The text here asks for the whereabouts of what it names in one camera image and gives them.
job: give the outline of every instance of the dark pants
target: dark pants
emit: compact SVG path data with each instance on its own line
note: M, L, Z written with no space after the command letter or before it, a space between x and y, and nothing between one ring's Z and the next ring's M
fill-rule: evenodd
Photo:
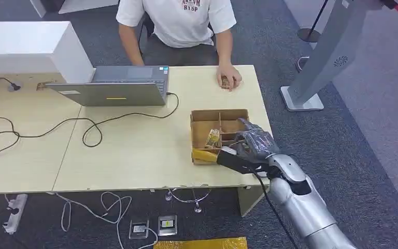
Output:
M212 45L172 48L153 34L147 40L143 60L146 65L204 66L217 65L218 55L216 48Z

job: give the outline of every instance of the printed text on t-shirt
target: printed text on t-shirt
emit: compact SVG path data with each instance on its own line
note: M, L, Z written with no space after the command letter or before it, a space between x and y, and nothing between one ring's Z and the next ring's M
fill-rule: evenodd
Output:
M184 10L197 11L201 6L201 0L182 0Z

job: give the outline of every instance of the cardboard box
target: cardboard box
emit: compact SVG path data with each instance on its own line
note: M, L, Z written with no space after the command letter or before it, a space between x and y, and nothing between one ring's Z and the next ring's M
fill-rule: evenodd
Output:
M248 110L193 110L190 115L192 148L218 154L220 148L205 148L210 130L220 130L219 147L229 146L234 143L236 133L244 129L238 118L249 120ZM194 158L192 161L194 164L214 164Z

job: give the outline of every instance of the yellow object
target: yellow object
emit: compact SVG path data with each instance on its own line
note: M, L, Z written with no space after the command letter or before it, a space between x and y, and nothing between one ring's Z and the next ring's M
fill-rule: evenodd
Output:
M208 151L193 149L191 153L193 159L199 159L206 162L216 162L217 155Z
M159 241L153 249L248 249L245 237L196 240L196 241Z

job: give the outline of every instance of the wooden table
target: wooden table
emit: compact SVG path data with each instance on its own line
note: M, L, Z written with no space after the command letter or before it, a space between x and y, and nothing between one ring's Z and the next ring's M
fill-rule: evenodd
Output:
M0 80L0 117L10 119L22 135L39 135L66 118L75 118L81 106L51 89L36 91L37 83L61 81L60 74L0 75L22 82L23 87L9 92ZM75 121L63 124L50 135L22 139L0 153L0 193L51 191L59 172ZM11 130L0 120L0 131ZM16 140L13 134L0 135L0 149Z
M102 124L103 141L95 148L81 141L87 121L69 122L40 139L23 139L0 154L0 192L237 187L245 216L263 197L258 180L191 161L191 110L247 109L253 123L271 131L254 67L237 68L244 82L228 92L217 85L214 66L171 67L168 88L179 96L176 112L166 119L127 116ZM97 122L129 112L163 116L175 105L176 98L169 96L165 107L81 107L49 89L9 93L0 87L0 116L12 119L22 134L41 134L69 117ZM0 139L0 147L13 141L8 136ZM98 136L93 130L86 142L96 143Z
M96 148L82 145L90 124L78 122L53 191L239 187L245 215L263 196L258 180L223 166L191 161L191 110L245 108L253 123L271 131L254 67L237 68L244 83L228 92L217 85L214 66L171 67L168 90L179 96L176 112L166 119L128 116L105 123L103 142ZM169 96L166 107L84 107L79 117L97 122L128 112L163 116L175 105L176 98ZM98 136L91 132L87 142L95 143Z

